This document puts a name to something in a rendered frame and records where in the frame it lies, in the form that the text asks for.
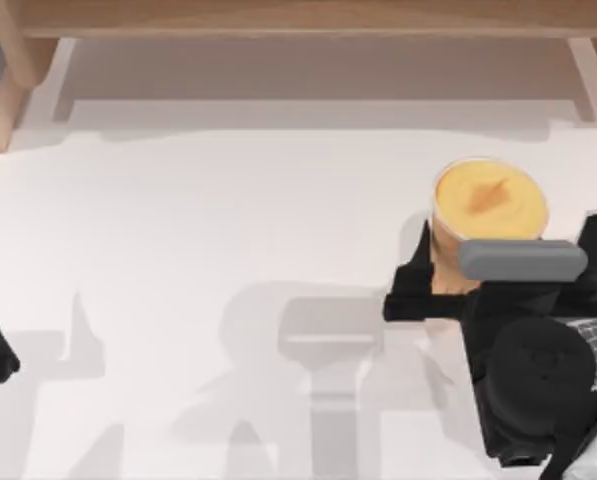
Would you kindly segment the yellow cup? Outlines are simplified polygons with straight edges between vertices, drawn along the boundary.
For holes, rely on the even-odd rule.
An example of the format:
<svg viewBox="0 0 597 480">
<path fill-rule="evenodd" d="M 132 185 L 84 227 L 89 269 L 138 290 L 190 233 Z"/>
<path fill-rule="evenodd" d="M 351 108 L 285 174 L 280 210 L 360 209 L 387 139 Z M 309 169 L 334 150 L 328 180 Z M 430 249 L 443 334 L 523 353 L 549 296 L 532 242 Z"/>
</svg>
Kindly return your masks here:
<svg viewBox="0 0 597 480">
<path fill-rule="evenodd" d="M 478 287 L 459 269 L 460 246 L 473 239 L 537 240 L 549 221 L 546 197 L 525 170 L 495 158 L 454 161 L 437 176 L 429 214 L 434 294 Z"/>
</svg>

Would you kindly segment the wooden open shelf unit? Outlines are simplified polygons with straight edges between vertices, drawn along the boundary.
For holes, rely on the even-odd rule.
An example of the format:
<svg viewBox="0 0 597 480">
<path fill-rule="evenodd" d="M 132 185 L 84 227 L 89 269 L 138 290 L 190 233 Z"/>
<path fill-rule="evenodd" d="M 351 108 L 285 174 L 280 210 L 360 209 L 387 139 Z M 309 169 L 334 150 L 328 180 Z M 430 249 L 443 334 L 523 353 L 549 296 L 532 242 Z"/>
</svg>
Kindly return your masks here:
<svg viewBox="0 0 597 480">
<path fill-rule="evenodd" d="M 597 0 L 0 0 L 0 152 L 65 37 L 588 38 Z"/>
</svg>

